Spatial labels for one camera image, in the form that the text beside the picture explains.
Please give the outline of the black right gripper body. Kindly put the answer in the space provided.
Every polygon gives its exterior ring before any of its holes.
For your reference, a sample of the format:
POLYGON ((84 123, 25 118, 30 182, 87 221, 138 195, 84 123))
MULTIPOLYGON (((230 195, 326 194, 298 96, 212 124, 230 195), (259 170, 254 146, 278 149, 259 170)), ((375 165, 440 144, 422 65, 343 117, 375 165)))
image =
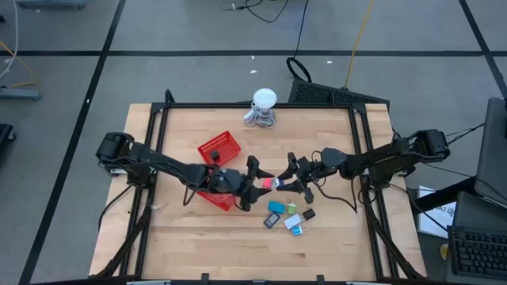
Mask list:
POLYGON ((296 176, 302 183, 318 182, 328 176, 328 172, 320 161, 309 161, 302 157, 297 161, 296 176))

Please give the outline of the white paper sheet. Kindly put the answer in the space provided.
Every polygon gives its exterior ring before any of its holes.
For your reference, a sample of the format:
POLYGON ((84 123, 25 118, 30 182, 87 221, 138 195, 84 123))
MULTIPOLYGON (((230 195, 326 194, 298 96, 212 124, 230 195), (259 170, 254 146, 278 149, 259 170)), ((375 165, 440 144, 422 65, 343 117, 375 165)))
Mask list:
POLYGON ((448 238, 444 228, 451 226, 456 210, 456 202, 438 206, 417 216, 417 230, 440 238, 448 238))

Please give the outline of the black computer keyboard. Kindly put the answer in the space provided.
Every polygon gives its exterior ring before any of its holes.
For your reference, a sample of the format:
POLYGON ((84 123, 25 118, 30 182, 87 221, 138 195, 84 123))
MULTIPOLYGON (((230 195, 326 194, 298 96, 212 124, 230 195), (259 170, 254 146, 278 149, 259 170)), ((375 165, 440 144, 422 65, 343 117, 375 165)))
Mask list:
POLYGON ((507 230, 449 226, 448 240, 455 274, 507 281, 507 230))

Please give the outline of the white bulb lamp brass base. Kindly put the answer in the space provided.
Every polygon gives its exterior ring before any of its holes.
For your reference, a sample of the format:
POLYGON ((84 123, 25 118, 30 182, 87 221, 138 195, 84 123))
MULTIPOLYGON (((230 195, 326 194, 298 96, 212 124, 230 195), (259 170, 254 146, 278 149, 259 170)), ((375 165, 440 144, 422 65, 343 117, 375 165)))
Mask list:
POLYGON ((273 128, 276 117, 272 107, 276 104, 276 93, 268 88, 259 89, 253 95, 253 121, 263 128, 273 128))

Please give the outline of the small digital display device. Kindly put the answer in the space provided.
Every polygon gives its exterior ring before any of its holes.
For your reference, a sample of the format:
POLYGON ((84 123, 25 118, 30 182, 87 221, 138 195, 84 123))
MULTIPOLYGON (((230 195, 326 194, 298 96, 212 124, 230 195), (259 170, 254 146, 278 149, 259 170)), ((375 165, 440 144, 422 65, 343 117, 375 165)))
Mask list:
POLYGON ((272 212, 263 222, 266 228, 271 229, 280 220, 280 215, 272 212))

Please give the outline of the grey floor foot bar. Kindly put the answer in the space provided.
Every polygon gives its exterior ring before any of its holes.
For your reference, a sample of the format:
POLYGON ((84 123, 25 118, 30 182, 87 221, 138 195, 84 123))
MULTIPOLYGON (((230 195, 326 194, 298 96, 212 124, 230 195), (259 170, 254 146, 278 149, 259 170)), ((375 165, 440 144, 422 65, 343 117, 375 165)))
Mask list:
POLYGON ((36 89, 15 89, 0 87, 0 99, 38 101, 40 99, 40 93, 36 89))
POLYGON ((83 9, 86 6, 87 0, 15 0, 15 2, 22 8, 26 9, 83 9))

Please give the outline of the white rectangular box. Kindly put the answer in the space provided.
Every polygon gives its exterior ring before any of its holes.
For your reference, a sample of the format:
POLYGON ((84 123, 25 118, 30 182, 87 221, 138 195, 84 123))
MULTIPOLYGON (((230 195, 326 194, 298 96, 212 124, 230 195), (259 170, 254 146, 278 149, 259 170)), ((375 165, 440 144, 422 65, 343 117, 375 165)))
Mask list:
POLYGON ((298 226, 303 221, 303 218, 299 214, 293 214, 284 220, 284 225, 288 230, 295 226, 298 226))

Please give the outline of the large dark grey panel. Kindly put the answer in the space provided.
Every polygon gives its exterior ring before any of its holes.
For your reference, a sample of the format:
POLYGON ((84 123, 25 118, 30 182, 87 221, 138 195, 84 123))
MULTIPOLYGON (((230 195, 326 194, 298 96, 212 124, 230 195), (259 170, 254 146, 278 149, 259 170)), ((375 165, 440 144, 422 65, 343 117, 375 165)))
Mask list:
POLYGON ((507 207, 507 101, 487 103, 475 191, 507 207))

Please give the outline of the red plastic mesh basket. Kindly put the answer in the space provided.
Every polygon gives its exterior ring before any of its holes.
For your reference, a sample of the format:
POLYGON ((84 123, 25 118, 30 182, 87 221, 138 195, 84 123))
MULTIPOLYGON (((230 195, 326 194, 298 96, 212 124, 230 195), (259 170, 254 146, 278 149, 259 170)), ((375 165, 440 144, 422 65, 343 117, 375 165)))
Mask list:
POLYGON ((224 211, 229 211, 235 202, 234 197, 231 194, 211 194, 207 192, 198 192, 198 195, 224 211))
POLYGON ((225 131, 199 146, 197 151, 207 164, 224 165, 239 155, 241 147, 232 134, 229 131, 225 131), (217 161, 213 161, 210 156, 213 150, 219 152, 219 160, 217 161))

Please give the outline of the black caster base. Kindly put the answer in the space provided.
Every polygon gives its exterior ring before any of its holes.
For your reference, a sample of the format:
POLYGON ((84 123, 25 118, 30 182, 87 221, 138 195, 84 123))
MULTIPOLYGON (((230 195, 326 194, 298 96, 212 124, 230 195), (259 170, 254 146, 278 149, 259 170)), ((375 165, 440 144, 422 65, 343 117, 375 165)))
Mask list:
POLYGON ((16 135, 14 134, 13 125, 0 123, 0 159, 15 139, 16 135))

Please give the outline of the black perforated panel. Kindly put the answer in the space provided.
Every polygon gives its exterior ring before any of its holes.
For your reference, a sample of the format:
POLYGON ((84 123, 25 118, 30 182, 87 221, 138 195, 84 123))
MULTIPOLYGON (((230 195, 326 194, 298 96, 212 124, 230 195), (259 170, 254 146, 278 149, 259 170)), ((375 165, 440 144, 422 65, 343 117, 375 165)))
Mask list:
POLYGON ((319 85, 312 82, 305 82, 295 79, 292 83, 289 103, 310 103, 310 104, 384 104, 390 107, 390 101, 379 97, 371 97, 361 93, 354 93, 346 88, 334 88, 326 85, 319 85))

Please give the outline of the dark grey desk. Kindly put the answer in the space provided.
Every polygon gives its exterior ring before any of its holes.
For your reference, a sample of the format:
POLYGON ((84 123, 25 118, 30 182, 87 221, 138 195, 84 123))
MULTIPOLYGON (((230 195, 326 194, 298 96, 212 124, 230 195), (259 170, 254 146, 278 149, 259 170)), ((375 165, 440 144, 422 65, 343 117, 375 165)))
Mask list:
MULTIPOLYGON (((452 226, 507 230, 507 209, 462 192, 458 195, 452 226)), ((452 270, 451 258, 449 256, 447 256, 446 262, 445 281, 448 283, 507 285, 506 280, 457 275, 452 270)))

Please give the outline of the black aluminium table frame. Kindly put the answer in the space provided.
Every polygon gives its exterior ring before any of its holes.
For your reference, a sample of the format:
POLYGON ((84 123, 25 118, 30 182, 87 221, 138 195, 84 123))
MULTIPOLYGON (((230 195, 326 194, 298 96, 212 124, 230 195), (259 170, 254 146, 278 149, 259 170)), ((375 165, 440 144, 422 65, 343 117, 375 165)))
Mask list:
POLYGON ((102 169, 130 188, 104 215, 91 273, 179 281, 376 281, 423 276, 408 198, 372 203, 367 174, 337 171, 391 141, 383 104, 134 104, 102 169))

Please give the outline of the black diagonal bar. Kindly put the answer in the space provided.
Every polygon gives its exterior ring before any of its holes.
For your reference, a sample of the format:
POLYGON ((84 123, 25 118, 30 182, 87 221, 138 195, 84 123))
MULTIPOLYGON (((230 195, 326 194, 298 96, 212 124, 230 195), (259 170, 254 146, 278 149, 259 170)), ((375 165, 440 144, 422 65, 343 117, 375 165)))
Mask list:
POLYGON ((457 201, 457 197, 461 192, 475 195, 476 177, 469 177, 459 183, 453 184, 441 190, 436 190, 428 195, 416 198, 410 203, 412 213, 414 215, 430 211, 435 207, 443 206, 448 203, 457 201))

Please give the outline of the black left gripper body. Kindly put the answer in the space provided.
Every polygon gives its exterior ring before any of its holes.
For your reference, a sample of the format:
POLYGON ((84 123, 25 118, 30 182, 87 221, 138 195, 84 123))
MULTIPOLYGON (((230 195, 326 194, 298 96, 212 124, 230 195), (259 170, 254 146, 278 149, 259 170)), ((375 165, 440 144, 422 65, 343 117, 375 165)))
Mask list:
POLYGON ((230 194, 236 197, 244 196, 249 188, 248 176, 235 169, 219 169, 213 172, 205 186, 211 194, 230 194))

